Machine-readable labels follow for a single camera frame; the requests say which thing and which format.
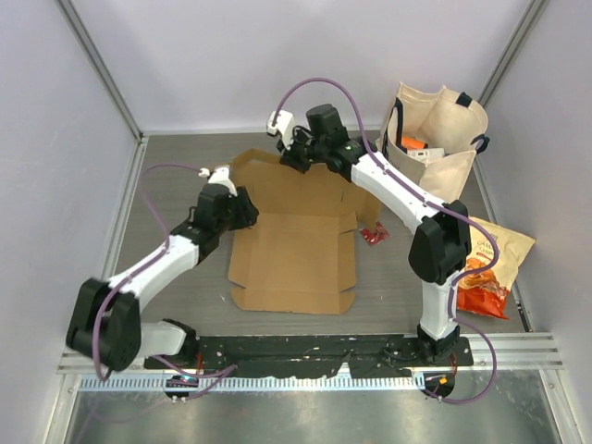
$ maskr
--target gray floor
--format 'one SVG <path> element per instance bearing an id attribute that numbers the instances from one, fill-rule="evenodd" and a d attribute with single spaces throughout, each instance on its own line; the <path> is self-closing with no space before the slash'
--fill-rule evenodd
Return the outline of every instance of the gray floor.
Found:
<path id="1" fill-rule="evenodd" d="M 475 395 L 488 379 L 488 372 L 463 374 L 453 397 Z M 550 444 L 561 438 L 538 371 L 506 371 L 485 398 L 464 407 L 418 390 L 213 392 L 176 405 L 159 392 L 80 393 L 66 442 Z"/>
<path id="2" fill-rule="evenodd" d="M 144 167 L 159 163 L 181 163 L 211 167 L 228 162 L 252 148 L 275 152 L 275 142 L 261 134 L 211 134 L 153 136 Z M 190 172 L 155 171 L 144 188 L 170 228 L 187 217 L 204 181 Z M 475 176 L 469 177 L 462 201 L 473 216 L 487 218 Z M 230 298 L 228 263 L 232 235 L 223 236 L 220 246 L 200 266 L 181 276 L 156 296 L 142 315 L 144 321 L 163 317 L 194 327 L 198 334 L 368 334 L 414 332 L 422 312 L 421 284 L 407 264 L 412 236 L 389 210 L 380 221 L 391 237 L 369 247 L 356 235 L 358 283 L 351 310 L 342 315 L 244 312 Z M 134 199 L 117 270 L 122 271 L 151 252 L 163 240 L 142 200 Z M 462 313 L 487 333 L 524 331 L 513 298 L 508 298 L 510 321 Z"/>

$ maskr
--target cable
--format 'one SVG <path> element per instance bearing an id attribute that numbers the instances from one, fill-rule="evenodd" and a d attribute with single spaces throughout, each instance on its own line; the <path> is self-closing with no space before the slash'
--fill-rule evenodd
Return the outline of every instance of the cable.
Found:
<path id="1" fill-rule="evenodd" d="M 162 356 L 151 356 L 152 358 L 156 359 L 156 361 L 166 365 L 168 368 L 170 368 L 171 370 L 175 370 L 177 373 L 184 375 L 184 376 L 189 376 L 189 377 L 196 377 L 197 379 L 205 379 L 207 377 L 218 377 L 218 376 L 222 376 L 224 375 L 230 367 L 232 367 L 232 370 L 234 370 L 236 368 L 236 365 L 231 365 L 230 367 L 225 368 L 224 370 L 220 370 L 219 372 L 214 372 L 214 373 L 210 373 L 208 375 L 200 375 L 198 373 L 189 373 L 186 372 L 185 370 L 183 370 L 180 367 L 177 367 L 176 365 L 174 365 L 173 363 L 167 361 L 167 359 L 163 358 Z"/>
<path id="2" fill-rule="evenodd" d="M 456 322 L 457 324 L 460 324 L 462 326 L 465 327 L 469 327 L 471 328 L 473 331 L 475 331 L 479 336 L 481 336 L 481 338 L 483 338 L 483 340 L 486 342 L 486 344 L 488 345 L 489 349 L 491 350 L 491 361 L 493 364 L 493 368 L 491 371 L 491 379 L 489 380 L 489 383 L 487 384 L 487 386 L 485 387 L 485 389 L 479 393 L 476 396 L 473 396 L 473 398 L 470 398 L 468 400 L 449 400 L 447 398 L 442 399 L 444 402 L 450 403 L 450 404 L 464 404 L 467 402 L 471 402 L 471 401 L 477 401 L 479 399 L 481 399 L 483 396 L 485 396 L 489 390 L 491 389 L 491 386 L 493 385 L 495 378 L 496 378 L 496 374 L 497 374 L 497 370 L 498 370 L 498 361 L 497 361 L 497 356 L 495 353 L 495 350 L 493 348 L 493 345 L 491 344 L 491 341 L 489 340 L 489 338 L 486 336 L 486 334 L 484 332 L 482 332 L 480 329 L 478 329 L 476 326 L 474 326 L 473 324 L 471 324 L 470 322 L 467 321 L 462 321 L 459 318 L 455 317 L 453 314 L 453 303 L 454 303 L 454 289 L 456 287 L 456 285 L 458 284 L 458 282 L 464 278 L 465 276 L 468 275 L 473 275 L 473 274 L 478 274 L 478 273 L 483 273 L 484 271 L 489 270 L 492 266 L 494 266 L 498 260 L 500 259 L 500 249 L 498 248 L 498 244 L 495 242 L 495 240 L 493 239 L 493 236 L 491 236 L 491 234 L 489 234 L 489 232 L 484 229 L 483 227 L 481 227 L 479 224 L 477 224 L 476 222 L 474 222 L 473 220 L 471 220 L 470 218 L 468 218 L 467 216 L 463 216 L 460 215 L 442 205 L 438 205 L 437 203 L 433 203 L 428 201 L 423 194 L 421 194 L 419 191 L 416 191 L 414 188 L 412 188 L 411 186 L 409 186 L 404 180 L 402 180 L 401 178 L 399 178 L 391 169 L 390 165 L 387 164 L 383 164 L 380 159 L 378 159 L 378 157 L 376 156 L 376 154 L 372 151 L 372 148 L 370 147 L 370 142 L 368 141 L 368 138 L 366 136 L 366 132 L 364 130 L 364 123 L 362 122 L 362 114 L 360 113 L 360 109 L 358 108 L 358 105 L 355 103 L 355 100 L 353 100 L 352 95 L 338 82 L 331 80 L 331 79 L 326 79 L 323 77 L 312 77 L 310 79 L 306 79 L 303 81 L 300 81 L 298 83 L 296 83 L 294 86 L 292 86 L 288 92 L 286 92 L 286 94 L 284 94 L 284 96 L 281 98 L 281 100 L 279 101 L 279 105 L 276 108 L 276 114 L 274 115 L 274 118 L 272 120 L 272 126 L 275 126 L 278 120 L 278 116 L 279 116 L 279 112 L 281 111 L 283 105 L 286 103 L 286 101 L 288 100 L 288 98 L 299 88 L 301 88 L 302 86 L 308 84 L 308 83 L 313 83 L 313 82 L 323 82 L 323 83 L 328 83 L 330 85 L 335 86 L 336 88 L 338 88 L 339 90 L 341 90 L 342 93 L 345 94 L 345 96 L 348 98 L 348 100 L 350 101 L 351 104 L 351 108 L 353 109 L 353 113 L 355 114 L 355 118 L 358 122 L 358 127 L 360 129 L 360 132 L 362 133 L 362 140 L 364 142 L 364 148 L 366 150 L 366 152 L 368 153 L 368 155 L 372 158 L 372 160 L 375 162 L 375 164 L 381 168 L 383 170 L 383 172 L 385 174 L 387 174 L 389 177 L 391 177 L 392 179 L 394 179 L 399 185 L 401 185 L 407 192 L 409 192 L 413 197 L 415 197 L 416 199 L 418 199 L 422 204 L 425 204 L 427 206 L 429 206 L 430 208 L 434 208 L 435 210 L 438 210 L 448 216 L 452 216 L 455 217 L 456 219 L 464 222 L 465 224 L 470 225 L 471 227 L 476 228 L 477 230 L 479 230 L 485 237 L 486 239 L 489 241 L 489 243 L 491 244 L 491 246 L 493 247 L 493 259 L 491 260 L 491 262 L 489 262 L 489 264 L 482 266 L 481 268 L 477 268 L 475 270 L 466 270 L 464 272 L 462 272 L 459 276 L 457 276 L 450 284 L 450 293 L 449 293 L 449 300 L 448 300 L 448 314 L 449 314 L 449 318 L 453 321 Z"/>
<path id="3" fill-rule="evenodd" d="M 237 367 L 236 365 L 231 365 L 231 366 L 225 368 L 224 370 L 222 370 L 222 372 L 220 372 L 222 375 L 220 375 L 214 382 L 212 382 L 209 386 L 207 386 L 203 390 L 196 391 L 195 393 L 192 393 L 185 400 L 189 401 L 189 400 L 196 400 L 197 398 L 201 398 L 204 394 L 211 391 L 215 386 L 220 384 L 220 382 L 222 382 L 222 379 L 224 379 L 225 377 L 230 375 L 230 373 L 232 373 L 236 367 Z M 191 383 L 188 381 L 175 381 L 175 384 L 188 386 L 188 387 L 197 387 L 197 384 Z M 116 425 L 128 424 L 128 423 L 131 423 L 131 422 L 135 421 L 136 419 L 140 418 L 141 416 L 151 412 L 152 410 L 160 407 L 161 405 L 169 403 L 169 402 L 170 402 L 169 399 L 160 400 L 159 402 L 156 402 L 156 403 L 146 407 L 144 410 L 140 411 L 139 413 L 136 413 L 133 416 L 131 416 L 129 418 L 125 418 L 125 419 L 106 418 L 106 417 L 100 415 L 99 413 L 96 412 L 96 410 L 98 408 L 98 402 L 96 402 L 92 406 L 91 411 L 89 412 L 88 416 L 84 420 L 84 423 L 82 423 L 82 427 L 80 428 L 80 432 L 76 436 L 76 439 L 74 440 L 74 442 L 75 442 L 75 444 L 81 443 L 81 440 L 84 437 L 84 435 L 86 434 L 86 431 L 89 427 L 91 419 L 93 419 L 93 418 L 96 419 L 97 421 L 100 421 L 101 423 L 104 423 L 104 424 L 116 424 Z"/>
<path id="4" fill-rule="evenodd" d="M 111 376 L 110 370 L 107 371 L 106 375 L 103 374 L 101 370 L 101 357 L 99 355 L 101 321 L 103 320 L 103 315 L 105 314 L 107 306 L 109 305 L 109 303 L 111 303 L 111 301 L 113 300 L 113 298 L 115 298 L 119 291 L 126 286 L 126 284 L 128 284 L 132 279 L 138 276 L 142 271 L 146 270 L 147 268 L 158 262 L 167 253 L 167 250 L 170 247 L 170 239 L 168 237 L 167 224 L 165 223 L 163 218 L 158 214 L 158 211 L 154 207 L 154 204 L 152 203 L 152 201 L 150 200 L 150 198 L 148 197 L 148 195 L 142 187 L 142 179 L 145 175 L 147 175 L 151 171 L 154 171 L 155 169 L 169 167 L 187 169 L 189 171 L 195 171 L 197 173 L 200 172 L 200 168 L 195 168 L 193 166 L 186 166 L 182 164 L 159 164 L 146 168 L 140 176 L 140 180 L 138 182 L 138 191 L 140 192 L 140 196 L 144 200 L 144 203 L 150 210 L 150 213 L 152 213 L 154 220 L 156 220 L 158 226 L 162 229 L 163 234 L 165 236 L 165 243 L 163 245 L 163 248 L 160 249 L 160 252 L 158 252 L 158 254 L 155 257 L 147 261 L 145 264 L 142 264 L 141 266 L 133 270 L 131 273 L 129 273 L 126 277 L 121 279 L 121 282 L 119 282 L 113 289 L 111 289 L 111 291 L 109 291 L 109 293 L 105 297 L 105 300 L 103 301 L 103 303 L 99 307 L 99 310 L 97 311 L 96 317 L 94 318 L 94 325 L 92 326 L 92 361 L 94 363 L 94 371 L 96 373 L 96 377 L 101 382 L 106 382 L 106 380 Z"/>

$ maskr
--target white wall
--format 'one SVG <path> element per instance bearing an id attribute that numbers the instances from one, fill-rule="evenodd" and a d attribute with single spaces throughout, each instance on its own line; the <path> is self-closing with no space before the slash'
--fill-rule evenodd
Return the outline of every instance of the white wall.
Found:
<path id="1" fill-rule="evenodd" d="M 592 40 L 589 0 L 549 2 L 487 108 L 481 157 L 501 225 L 536 238 L 520 290 L 559 343 L 592 420 Z"/>
<path id="2" fill-rule="evenodd" d="M 368 125 L 399 81 L 478 96 L 528 0 L 74 0 L 143 130 L 263 129 L 297 81 L 341 81 Z M 300 112 L 340 93 L 308 86 Z"/>
<path id="3" fill-rule="evenodd" d="M 0 85 L 0 440 L 38 444 L 133 139 L 52 1 L 0 3 Z"/>

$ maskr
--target white plastic bracket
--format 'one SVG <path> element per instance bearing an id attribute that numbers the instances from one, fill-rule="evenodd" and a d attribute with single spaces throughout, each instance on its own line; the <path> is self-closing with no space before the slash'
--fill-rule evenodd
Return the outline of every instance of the white plastic bracket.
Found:
<path id="1" fill-rule="evenodd" d="M 273 125 L 274 117 L 276 112 L 274 111 L 267 120 L 267 134 L 277 136 L 278 133 L 281 135 L 281 141 L 286 147 L 286 150 L 290 150 L 292 145 L 292 131 L 294 130 L 294 115 L 283 109 L 279 111 L 277 115 L 276 124 Z"/>

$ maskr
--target black mounting plate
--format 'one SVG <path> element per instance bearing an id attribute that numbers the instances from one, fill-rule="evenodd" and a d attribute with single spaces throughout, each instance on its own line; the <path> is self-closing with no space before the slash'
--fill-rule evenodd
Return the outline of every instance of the black mounting plate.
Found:
<path id="1" fill-rule="evenodd" d="M 343 363 L 353 378 L 409 376 L 409 367 L 450 366 L 452 352 L 458 366 L 474 363 L 469 340 L 463 337 L 432 364 L 418 355 L 419 339 L 408 335 L 206 336 L 199 342 L 206 372 L 235 364 L 235 377 L 332 377 Z M 144 366 L 164 368 L 156 360 L 146 360 Z"/>

